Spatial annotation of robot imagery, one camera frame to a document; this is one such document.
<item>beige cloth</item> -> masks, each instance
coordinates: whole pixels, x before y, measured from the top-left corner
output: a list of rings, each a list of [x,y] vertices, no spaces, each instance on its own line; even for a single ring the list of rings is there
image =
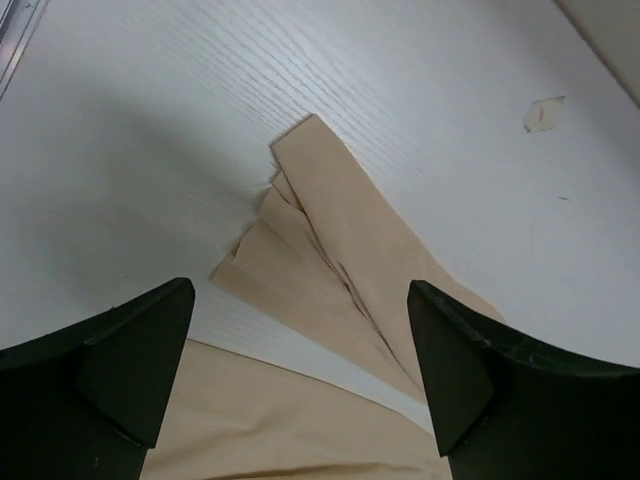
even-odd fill
[[[438,265],[340,139],[312,116],[275,143],[282,172],[214,282],[424,401],[409,282],[497,312]],[[145,479],[450,478],[403,416],[314,379],[187,344]]]

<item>white tabletop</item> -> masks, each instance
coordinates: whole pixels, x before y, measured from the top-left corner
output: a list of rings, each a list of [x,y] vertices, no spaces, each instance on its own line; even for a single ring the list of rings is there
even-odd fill
[[[511,325],[640,366],[640,112],[539,0],[50,2],[0,102],[0,347],[215,295],[310,112]]]

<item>beige wall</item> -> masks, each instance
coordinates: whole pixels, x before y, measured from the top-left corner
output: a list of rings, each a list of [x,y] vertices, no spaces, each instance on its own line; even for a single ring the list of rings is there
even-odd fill
[[[636,103],[640,104],[640,2],[557,2]]]

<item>metal strip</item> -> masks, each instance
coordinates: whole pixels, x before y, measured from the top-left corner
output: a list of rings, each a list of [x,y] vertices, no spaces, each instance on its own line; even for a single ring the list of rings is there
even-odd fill
[[[0,0],[0,100],[48,0]]]

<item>wrinkled cloth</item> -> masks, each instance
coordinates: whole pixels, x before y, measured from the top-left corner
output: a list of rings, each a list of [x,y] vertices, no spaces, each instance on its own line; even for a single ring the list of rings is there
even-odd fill
[[[273,145],[281,166],[218,286],[411,397],[426,401],[407,314],[424,279],[489,317],[312,116]],[[448,479],[431,435],[305,377],[188,342],[144,479]]]

